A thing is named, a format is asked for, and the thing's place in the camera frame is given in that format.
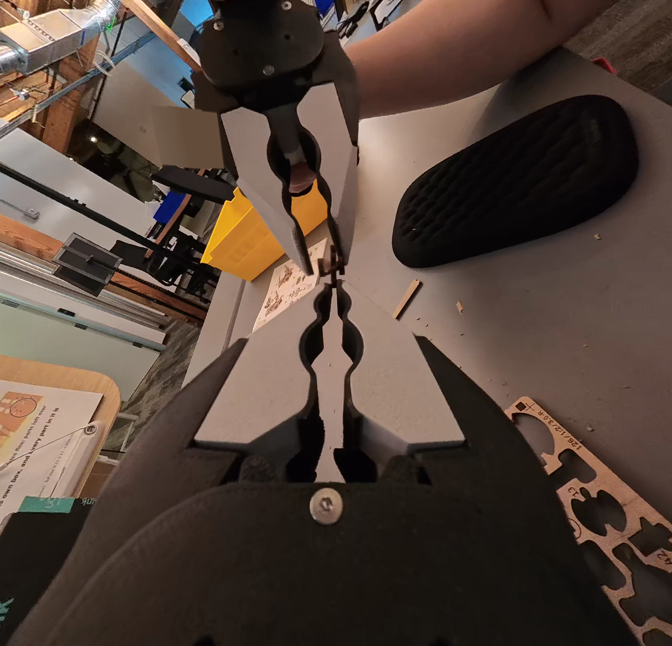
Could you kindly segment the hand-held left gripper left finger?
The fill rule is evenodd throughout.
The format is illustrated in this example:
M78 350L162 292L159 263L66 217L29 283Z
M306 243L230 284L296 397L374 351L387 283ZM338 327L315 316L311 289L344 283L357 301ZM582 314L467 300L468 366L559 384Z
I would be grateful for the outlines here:
M281 477L314 479L324 445L313 362L323 351L330 285L320 283L245 341L194 441L268 460Z

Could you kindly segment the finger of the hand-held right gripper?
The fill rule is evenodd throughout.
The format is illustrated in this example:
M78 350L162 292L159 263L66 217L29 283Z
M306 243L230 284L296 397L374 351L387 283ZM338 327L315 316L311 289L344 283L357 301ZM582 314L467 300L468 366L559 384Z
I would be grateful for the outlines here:
M333 83L312 87L297 106L298 120L315 147L317 189L327 203L327 224L337 254L349 263L357 204L357 153Z
M220 116L237 172L237 185L290 259L307 276L314 269L304 234L292 214L288 184L272 168L267 117L245 107Z

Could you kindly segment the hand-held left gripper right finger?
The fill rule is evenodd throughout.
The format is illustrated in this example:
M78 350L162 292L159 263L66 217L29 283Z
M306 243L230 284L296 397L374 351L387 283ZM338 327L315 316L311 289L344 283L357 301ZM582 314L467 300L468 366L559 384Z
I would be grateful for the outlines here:
M411 330L350 283L339 281L342 347L351 359L343 390L345 479L375 479L393 457L462 446L465 435Z

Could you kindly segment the small wooden gear assembly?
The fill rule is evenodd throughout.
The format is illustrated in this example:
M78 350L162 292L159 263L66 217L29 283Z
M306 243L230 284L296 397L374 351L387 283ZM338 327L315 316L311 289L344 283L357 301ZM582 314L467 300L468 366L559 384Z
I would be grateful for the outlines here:
M320 280L326 280L332 286L345 274L345 260L333 244L325 249L324 255L317 260L317 274Z

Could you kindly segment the person's right forearm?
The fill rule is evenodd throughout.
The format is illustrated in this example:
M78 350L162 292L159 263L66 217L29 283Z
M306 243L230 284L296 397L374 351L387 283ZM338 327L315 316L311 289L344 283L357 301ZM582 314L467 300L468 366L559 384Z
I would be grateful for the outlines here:
M449 104L515 75L574 37L613 0L423 0L346 46L359 118Z

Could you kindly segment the punched-out wooden parts sheet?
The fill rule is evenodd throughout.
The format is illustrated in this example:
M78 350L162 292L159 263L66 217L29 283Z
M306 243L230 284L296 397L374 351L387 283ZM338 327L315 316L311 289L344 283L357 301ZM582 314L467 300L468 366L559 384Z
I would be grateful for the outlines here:
M537 454L602 591L641 645L671 644L671 523L532 398L506 415Z

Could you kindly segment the black model kit box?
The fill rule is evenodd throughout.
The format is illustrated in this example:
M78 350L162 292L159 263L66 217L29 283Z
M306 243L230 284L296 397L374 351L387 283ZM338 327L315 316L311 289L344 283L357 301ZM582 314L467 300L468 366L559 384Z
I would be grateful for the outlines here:
M95 498L25 497L1 528L1 644L63 566Z

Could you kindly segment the person's right hand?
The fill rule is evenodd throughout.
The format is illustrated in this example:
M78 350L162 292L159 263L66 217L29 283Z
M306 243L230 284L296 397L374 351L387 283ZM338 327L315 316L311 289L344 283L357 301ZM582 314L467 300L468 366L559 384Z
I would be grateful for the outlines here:
M290 165L290 181L288 189L292 196L302 196L307 194L312 189L315 180L315 171L310 168L310 165L306 161L300 161Z

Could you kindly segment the yellow plastic bin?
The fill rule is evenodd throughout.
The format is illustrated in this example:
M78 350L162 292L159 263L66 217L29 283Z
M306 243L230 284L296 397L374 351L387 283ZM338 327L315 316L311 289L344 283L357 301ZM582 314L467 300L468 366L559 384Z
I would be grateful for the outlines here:
M292 212L304 235L327 218L327 205L316 181L311 190L292 198ZM239 188L226 201L202 255L202 263L252 282L285 253L256 209Z

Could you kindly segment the blue plastic bin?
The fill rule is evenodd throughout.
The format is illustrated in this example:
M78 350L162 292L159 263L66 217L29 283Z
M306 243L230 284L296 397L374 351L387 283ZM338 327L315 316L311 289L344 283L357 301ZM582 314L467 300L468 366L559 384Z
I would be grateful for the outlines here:
M170 190L153 214L154 221L165 228L169 228L180 217L190 199L191 194Z

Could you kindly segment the thin wooden stick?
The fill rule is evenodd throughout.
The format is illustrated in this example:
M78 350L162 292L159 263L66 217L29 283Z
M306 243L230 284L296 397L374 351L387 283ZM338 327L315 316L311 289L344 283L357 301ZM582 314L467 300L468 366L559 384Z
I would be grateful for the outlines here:
M408 304L412 301L416 293L419 291L419 289L422 286L422 281L421 280L414 280L412 281L409 285L408 288L406 289L404 295L399 301L399 304L395 308L392 316L395 320L399 320L399 318L403 315L405 312L406 308L408 307Z

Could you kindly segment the illustrated instruction booklet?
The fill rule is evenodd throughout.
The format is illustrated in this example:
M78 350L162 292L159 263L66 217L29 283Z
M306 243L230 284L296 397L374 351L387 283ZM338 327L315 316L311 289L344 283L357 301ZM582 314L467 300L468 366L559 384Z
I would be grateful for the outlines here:
M274 269L264 303L253 326L253 332L262 328L316 287L321 278L319 264L324 262L327 247L328 240L325 238L309 248L308 254L313 267L312 275L307 275L292 260Z

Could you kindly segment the round wooden table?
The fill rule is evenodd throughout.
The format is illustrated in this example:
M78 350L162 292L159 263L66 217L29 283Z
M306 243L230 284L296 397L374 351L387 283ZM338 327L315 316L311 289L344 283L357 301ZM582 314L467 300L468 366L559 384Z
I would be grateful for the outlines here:
M120 412L121 394L116 383L109 376L94 371L5 355L1 355L1 379L57 389L89 391L102 395L96 414L93 416L93 422L97 424L96 443L71 493L74 498L80 497Z

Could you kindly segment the black ribbed wrist rest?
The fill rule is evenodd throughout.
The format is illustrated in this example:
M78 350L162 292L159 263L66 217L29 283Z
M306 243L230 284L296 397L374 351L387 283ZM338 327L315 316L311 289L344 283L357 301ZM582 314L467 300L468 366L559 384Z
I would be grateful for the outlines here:
M427 269L555 235L624 197L639 160L616 100L563 99L421 174L399 202L392 251L404 266Z

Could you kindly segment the black square metal plate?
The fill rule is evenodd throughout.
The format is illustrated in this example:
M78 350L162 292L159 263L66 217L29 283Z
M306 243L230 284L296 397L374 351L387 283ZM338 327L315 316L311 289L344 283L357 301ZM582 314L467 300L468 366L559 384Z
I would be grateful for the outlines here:
M55 277L98 297L112 281L122 257L73 233L52 258L52 263L56 266Z

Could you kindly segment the silver air duct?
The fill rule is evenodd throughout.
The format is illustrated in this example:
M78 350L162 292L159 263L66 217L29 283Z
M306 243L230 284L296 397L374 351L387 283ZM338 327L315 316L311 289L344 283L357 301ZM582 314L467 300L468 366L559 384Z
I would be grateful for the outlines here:
M55 9L1 29L1 74L30 75L76 53L116 18L122 0Z

